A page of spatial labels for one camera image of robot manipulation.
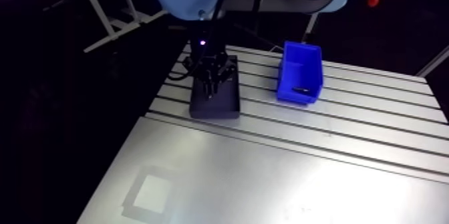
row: blue plastic bin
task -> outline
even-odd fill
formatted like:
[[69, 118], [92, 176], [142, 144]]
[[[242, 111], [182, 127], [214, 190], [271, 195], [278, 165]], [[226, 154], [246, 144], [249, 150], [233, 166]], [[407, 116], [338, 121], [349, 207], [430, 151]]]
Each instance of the blue plastic bin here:
[[284, 56], [279, 66], [277, 98], [312, 104], [323, 87], [321, 48], [286, 41]]

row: white stand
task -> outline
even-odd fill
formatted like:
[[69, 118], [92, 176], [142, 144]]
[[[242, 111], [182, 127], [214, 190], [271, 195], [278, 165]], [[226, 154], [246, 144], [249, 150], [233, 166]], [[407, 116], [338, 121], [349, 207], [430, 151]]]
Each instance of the white stand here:
[[124, 9], [123, 11], [129, 15], [131, 15], [134, 20], [130, 23], [126, 23], [124, 21], [120, 21], [119, 19], [114, 19], [111, 17], [107, 17], [104, 13], [102, 6], [100, 3], [98, 3], [98, 0], [89, 0], [92, 4], [92, 7], [95, 9], [95, 12], [97, 13], [98, 17], [100, 18], [100, 21], [102, 22], [104, 28], [108, 32], [108, 36], [105, 38], [95, 42], [91, 46], [84, 49], [85, 53], [88, 53], [89, 51], [92, 51], [96, 49], [97, 47], [100, 47], [101, 45], [104, 45], [108, 43], [109, 41], [115, 40], [119, 38], [121, 35], [124, 35], [138, 27], [140, 27], [140, 23], [150, 23], [151, 21], [154, 21], [155, 19], [158, 19], [159, 17], [165, 15], [167, 12], [165, 10], [159, 11], [155, 15], [147, 15], [145, 13], [141, 13], [137, 11], [134, 8], [134, 4], [132, 0], [126, 0], [126, 3], [128, 4], [128, 8]]

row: aluminum table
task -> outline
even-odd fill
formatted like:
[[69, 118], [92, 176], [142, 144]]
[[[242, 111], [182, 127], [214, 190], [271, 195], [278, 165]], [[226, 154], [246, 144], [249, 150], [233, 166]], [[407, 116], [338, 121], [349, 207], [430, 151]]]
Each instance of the aluminum table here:
[[449, 223], [449, 127], [424, 78], [324, 62], [300, 106], [275, 98], [281, 54], [227, 51], [241, 117], [193, 120], [192, 79], [166, 80], [78, 223]]

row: black floor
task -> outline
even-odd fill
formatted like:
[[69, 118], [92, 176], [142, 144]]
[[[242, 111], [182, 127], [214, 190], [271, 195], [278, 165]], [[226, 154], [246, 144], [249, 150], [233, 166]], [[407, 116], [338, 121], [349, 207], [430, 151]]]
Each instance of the black floor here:
[[[146, 1], [136, 0], [139, 8]], [[449, 44], [449, 0], [382, 0], [375, 9], [365, 1], [320, 15], [311, 43], [325, 60], [415, 74]], [[43, 12], [46, 3], [53, 1], [0, 10], [1, 180], [11, 194], [4, 202], [21, 209], [5, 211], [5, 223], [76, 222], [187, 40], [185, 31], [167, 29], [183, 22], [165, 17], [84, 54], [106, 35], [89, 3], [68, 0]], [[227, 14], [230, 44], [270, 50], [300, 41], [308, 16], [260, 14], [256, 27], [253, 19]], [[449, 62], [428, 77], [444, 109], [447, 70]]]

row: metal frame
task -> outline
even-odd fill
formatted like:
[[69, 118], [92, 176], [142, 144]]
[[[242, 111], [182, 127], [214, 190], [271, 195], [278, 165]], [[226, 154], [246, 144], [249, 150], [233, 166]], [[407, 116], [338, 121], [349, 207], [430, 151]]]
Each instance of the metal frame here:
[[[98, 0], [89, 0], [89, 1], [92, 4], [92, 7], [94, 8], [98, 17], [100, 18], [100, 21], [102, 22], [104, 28], [108, 32], [108, 36], [95, 42], [91, 46], [85, 48], [84, 49], [85, 53], [88, 53], [89, 51], [92, 51], [97, 47], [100, 47], [101, 45], [104, 45], [112, 40], [115, 40], [119, 38], [121, 35], [124, 35], [140, 27], [140, 23], [150, 23], [151, 21], [154, 21], [155, 19], [158, 19], [159, 17], [167, 13], [165, 10], [162, 10], [153, 16], [147, 15], [145, 13], [137, 11], [136, 8], [134, 7], [132, 0], [126, 0], [128, 8], [124, 9], [123, 12], [130, 14], [134, 18], [134, 20], [130, 23], [125, 23], [124, 21], [120, 21], [119, 19], [114, 19], [111, 17], [108, 18], [104, 13], [102, 6], [98, 2]], [[114, 31], [114, 28], [112, 26], [117, 27], [120, 30]]]
[[445, 47], [434, 59], [430, 60], [416, 75], [425, 78], [449, 57], [449, 45]]

